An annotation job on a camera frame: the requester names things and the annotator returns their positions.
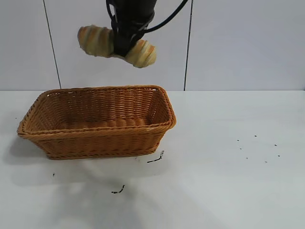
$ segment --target wicker basket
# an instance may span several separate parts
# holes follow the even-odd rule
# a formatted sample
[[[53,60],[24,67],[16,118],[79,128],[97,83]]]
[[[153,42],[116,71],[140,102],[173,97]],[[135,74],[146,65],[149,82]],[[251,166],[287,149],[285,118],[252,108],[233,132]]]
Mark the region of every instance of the wicker basket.
[[[18,135],[50,159],[139,156],[153,153],[175,124],[158,86],[59,89],[37,98]]]

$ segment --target white tabletop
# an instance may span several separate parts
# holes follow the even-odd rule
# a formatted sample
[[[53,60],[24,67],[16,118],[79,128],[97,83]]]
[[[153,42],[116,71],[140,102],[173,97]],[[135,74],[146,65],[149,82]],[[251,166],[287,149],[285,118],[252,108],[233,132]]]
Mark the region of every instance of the white tabletop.
[[[66,161],[16,135],[39,94],[0,92],[1,229],[305,228],[305,92],[170,92],[155,154]]]

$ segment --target basket rim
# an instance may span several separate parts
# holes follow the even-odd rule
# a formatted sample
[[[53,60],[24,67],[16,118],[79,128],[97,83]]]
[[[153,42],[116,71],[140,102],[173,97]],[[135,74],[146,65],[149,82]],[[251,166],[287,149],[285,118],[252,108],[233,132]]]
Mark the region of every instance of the basket rim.
[[[35,106],[41,105],[43,100],[48,97],[50,94],[60,94],[60,93],[74,93],[74,92],[94,92],[94,91],[107,91],[107,90],[121,90],[121,89],[155,89],[159,90],[162,94],[163,101],[167,107],[167,113],[169,114],[169,120],[163,123],[158,124],[150,124],[150,125],[138,125],[138,126],[120,126],[120,127],[93,127],[93,128],[79,128],[79,129],[57,129],[57,130],[40,130],[40,131],[28,131],[25,129],[25,125],[30,120],[31,116],[35,112]],[[87,133],[85,135],[91,135],[93,133],[99,133],[99,135],[119,135],[126,132],[134,132],[136,129],[137,132],[140,133],[148,133],[148,132],[164,132],[168,129],[171,129],[176,124],[175,114],[172,108],[172,105],[169,101],[166,91],[156,85],[135,85],[135,86],[107,86],[107,87],[85,87],[85,88],[71,88],[71,89],[53,89],[43,92],[38,96],[33,105],[30,107],[29,111],[24,116],[23,120],[20,122],[17,133],[22,137],[43,137],[43,136],[51,136],[51,135],[71,135],[80,133]]]

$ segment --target black wire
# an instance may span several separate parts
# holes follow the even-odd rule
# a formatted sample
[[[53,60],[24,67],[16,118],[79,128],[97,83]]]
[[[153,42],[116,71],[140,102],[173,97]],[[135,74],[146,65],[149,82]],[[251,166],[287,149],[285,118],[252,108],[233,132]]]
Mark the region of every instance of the black wire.
[[[110,19],[111,19],[111,20],[114,20],[114,17],[113,17],[113,15],[112,15],[112,13],[111,13],[111,10],[110,10],[110,3],[109,3],[109,0],[106,0],[106,7],[107,7],[107,12],[108,12],[108,14],[109,14]]]
[[[188,0],[183,0],[181,2],[181,4],[178,6],[178,8],[167,19],[165,19],[163,22],[161,22],[159,25],[156,25],[150,29],[143,30],[142,32],[143,33],[153,32],[153,31],[163,27],[167,23],[169,23],[180,12],[180,10],[182,10],[182,8],[186,5],[187,1]]]

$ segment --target bread roll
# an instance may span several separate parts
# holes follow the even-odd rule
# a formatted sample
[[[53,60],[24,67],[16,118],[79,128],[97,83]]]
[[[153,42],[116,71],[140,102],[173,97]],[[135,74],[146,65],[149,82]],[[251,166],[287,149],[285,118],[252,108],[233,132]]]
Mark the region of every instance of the bread roll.
[[[148,41],[138,40],[125,57],[113,53],[113,32],[95,25],[81,27],[78,31],[81,48],[88,54],[102,57],[118,57],[134,67],[144,68],[156,61],[156,48]]]

